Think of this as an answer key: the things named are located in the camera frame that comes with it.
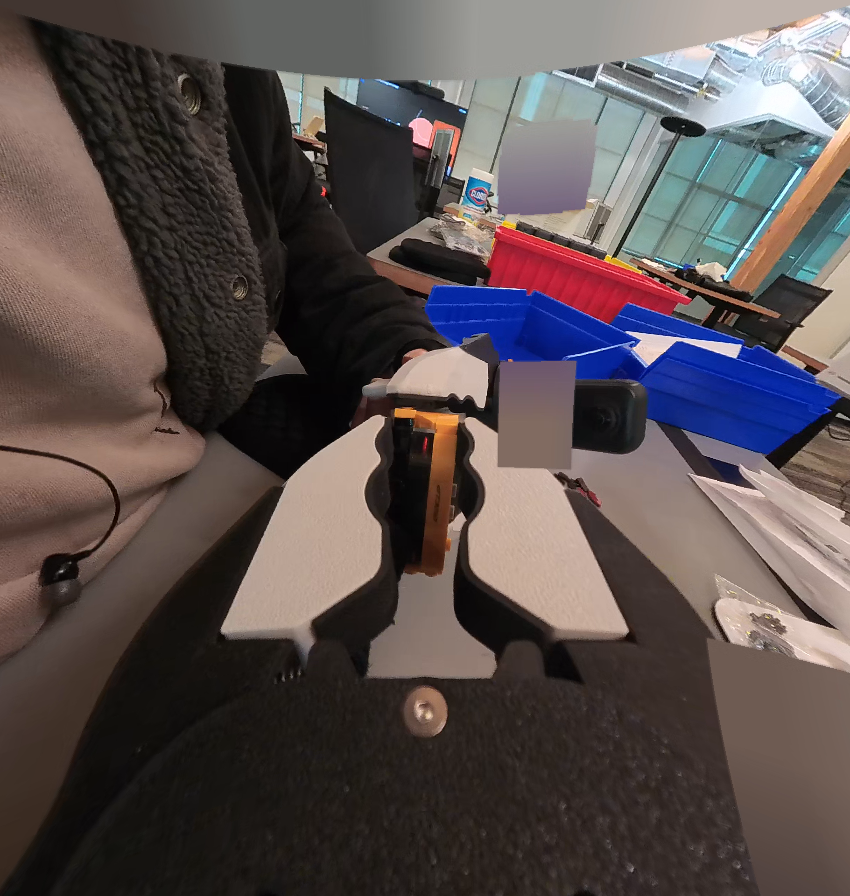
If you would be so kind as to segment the black wall screen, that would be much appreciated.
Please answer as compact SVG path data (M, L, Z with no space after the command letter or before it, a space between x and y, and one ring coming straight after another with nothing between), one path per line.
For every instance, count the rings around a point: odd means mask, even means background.
M445 170L447 175L452 173L468 120L468 108L448 102L440 90L429 84L394 83L372 78L358 81L356 103L379 118L410 129L413 144L421 151L433 148L438 132L452 132Z

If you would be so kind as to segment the person's left hand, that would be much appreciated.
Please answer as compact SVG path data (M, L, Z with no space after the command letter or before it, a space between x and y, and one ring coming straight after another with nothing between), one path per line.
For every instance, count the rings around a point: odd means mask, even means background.
M408 364L410 361L417 357L421 357L428 353L430 349L428 348L418 348L413 350L406 351L400 357L396 357L388 367L385 368L379 375L376 375L371 381L372 385L380 385L381 383L389 382L392 377L396 374L400 367L405 364ZM381 397L371 397L367 394L361 396L360 403L354 413L354 416L350 423L350 428L355 428L360 426L365 420L368 420L374 416L389 416L391 411L393 410L394 404L393 399L389 396L381 396Z

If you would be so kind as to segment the white wipes canister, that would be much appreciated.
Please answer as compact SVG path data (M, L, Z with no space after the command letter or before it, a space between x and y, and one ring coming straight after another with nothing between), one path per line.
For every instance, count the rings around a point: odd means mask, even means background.
M493 212L495 176L479 168L472 168L464 183L460 207L463 218L479 223Z

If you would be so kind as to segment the wooden office desk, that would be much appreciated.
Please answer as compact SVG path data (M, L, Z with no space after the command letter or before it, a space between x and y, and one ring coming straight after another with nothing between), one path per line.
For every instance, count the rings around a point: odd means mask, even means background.
M652 264L629 259L629 263L638 271L649 278L664 284L685 296L682 304L688 304L694 299L700 298L710 305L710 312L702 321L702 326L713 329L726 315L747 315L761 319L779 319L780 314L775 310L760 307L752 302L745 302L732 296L721 293L708 287L702 287L690 281L682 280L665 268L658 268Z

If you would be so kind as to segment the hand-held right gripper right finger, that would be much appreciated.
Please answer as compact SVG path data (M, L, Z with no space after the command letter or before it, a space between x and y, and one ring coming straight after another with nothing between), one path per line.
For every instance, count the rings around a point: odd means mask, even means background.
M544 468L498 464L498 434L464 420L456 613L481 642L620 641L629 628L572 495Z

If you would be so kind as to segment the black office chair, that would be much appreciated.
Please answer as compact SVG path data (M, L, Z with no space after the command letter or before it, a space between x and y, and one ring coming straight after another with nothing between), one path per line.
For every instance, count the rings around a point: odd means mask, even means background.
M755 299L759 307L775 311L776 318L745 313L734 315L731 322L717 323L714 329L742 340L749 348L763 346L776 354L831 294L830 289L781 274Z

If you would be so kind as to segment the black wrist rest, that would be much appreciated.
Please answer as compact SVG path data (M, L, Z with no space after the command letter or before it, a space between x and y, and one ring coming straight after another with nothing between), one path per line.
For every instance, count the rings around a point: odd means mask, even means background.
M388 252L391 261L411 270L463 286L488 283L490 270L473 254L442 244L407 238Z

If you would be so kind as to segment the silver ceiling duct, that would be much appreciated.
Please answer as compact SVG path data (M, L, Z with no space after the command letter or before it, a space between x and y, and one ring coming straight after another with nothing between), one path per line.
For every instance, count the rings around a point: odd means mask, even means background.
M578 76L609 98L707 128L777 118L835 131L850 112L850 6Z

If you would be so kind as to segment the clear bag of parts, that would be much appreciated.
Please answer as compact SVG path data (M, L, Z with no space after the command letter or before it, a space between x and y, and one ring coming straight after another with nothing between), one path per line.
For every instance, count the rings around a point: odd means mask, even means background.
M435 218L429 232L448 249L486 260L492 252L496 228L452 214Z

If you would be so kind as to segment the orange black lego car assembly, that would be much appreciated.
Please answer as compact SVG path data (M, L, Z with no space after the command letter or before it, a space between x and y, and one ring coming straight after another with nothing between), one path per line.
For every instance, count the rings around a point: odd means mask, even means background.
M401 574L443 573L456 512L461 422L460 416L446 412L393 411L388 522Z

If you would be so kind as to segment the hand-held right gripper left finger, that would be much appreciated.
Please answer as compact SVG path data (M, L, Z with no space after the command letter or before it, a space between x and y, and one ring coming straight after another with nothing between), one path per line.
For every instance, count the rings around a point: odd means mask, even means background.
M363 653L390 624L390 424L366 420L282 489L220 633Z

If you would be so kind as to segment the black floor lamp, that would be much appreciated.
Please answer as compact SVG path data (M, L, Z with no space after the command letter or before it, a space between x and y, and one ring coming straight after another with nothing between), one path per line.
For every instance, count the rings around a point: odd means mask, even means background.
M702 137L706 134L705 127L699 122L689 119L682 118L676 116L667 116L660 119L661 128L671 135L671 139L667 144L667 148L664 151L664 154L661 157L661 161L658 163L655 171L649 181L646 189L643 192L638 204L636 205L630 219L628 220L624 230L620 234L617 243L614 248L611 250L611 257L619 257L619 254L625 247L625 244L632 233L639 217L641 216L644 207L647 202L651 198L655 186L658 184L661 176L664 173L665 167L670 160L670 157L673 155L674 151L677 149L678 143L683 138L694 139L697 137Z

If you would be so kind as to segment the grey fleece jacket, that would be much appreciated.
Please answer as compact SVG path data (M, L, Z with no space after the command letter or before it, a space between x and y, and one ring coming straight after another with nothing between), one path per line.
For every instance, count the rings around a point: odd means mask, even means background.
M273 312L229 157L220 63L30 20L101 175L200 432L249 396Z

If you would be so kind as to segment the blue plastic bin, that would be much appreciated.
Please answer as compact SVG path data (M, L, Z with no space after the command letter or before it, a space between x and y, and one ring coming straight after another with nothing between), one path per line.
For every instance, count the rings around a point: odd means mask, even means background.
M698 323L665 315L660 312L635 305L625 304L611 321L611 325L621 331L666 335L679 339L700 342L718 342L737 345L741 351L744 341L717 330L705 328Z
M765 455L838 399L813 375L761 347L728 357L677 341L652 364L632 351L618 377L645 388L649 419Z
M637 382L645 364L623 330L539 292L435 286L425 311L448 341L487 333L502 361L572 360L579 379Z

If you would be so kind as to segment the dark partition panel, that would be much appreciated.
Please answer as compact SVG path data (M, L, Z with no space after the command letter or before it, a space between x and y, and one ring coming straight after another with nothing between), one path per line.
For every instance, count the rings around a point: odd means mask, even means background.
M419 221L412 132L328 89L323 106L330 205L368 254Z

